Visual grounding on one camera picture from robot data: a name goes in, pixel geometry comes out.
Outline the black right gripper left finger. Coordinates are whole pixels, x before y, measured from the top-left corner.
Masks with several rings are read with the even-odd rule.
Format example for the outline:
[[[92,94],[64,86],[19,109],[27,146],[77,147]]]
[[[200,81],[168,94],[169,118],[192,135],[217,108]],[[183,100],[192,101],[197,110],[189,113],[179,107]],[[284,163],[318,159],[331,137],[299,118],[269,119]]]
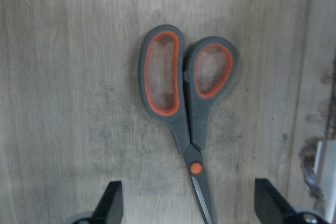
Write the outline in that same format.
[[[89,223],[120,224],[123,217],[122,182],[108,183],[96,209],[89,218]]]

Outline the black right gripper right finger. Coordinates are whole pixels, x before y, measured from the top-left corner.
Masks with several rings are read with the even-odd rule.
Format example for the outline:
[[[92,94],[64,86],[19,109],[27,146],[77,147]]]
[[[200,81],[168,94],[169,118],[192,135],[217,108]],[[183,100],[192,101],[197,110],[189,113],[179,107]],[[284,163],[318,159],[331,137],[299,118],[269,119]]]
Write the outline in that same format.
[[[254,211],[260,223],[325,223],[325,219],[311,210],[292,207],[266,178],[254,183]]]

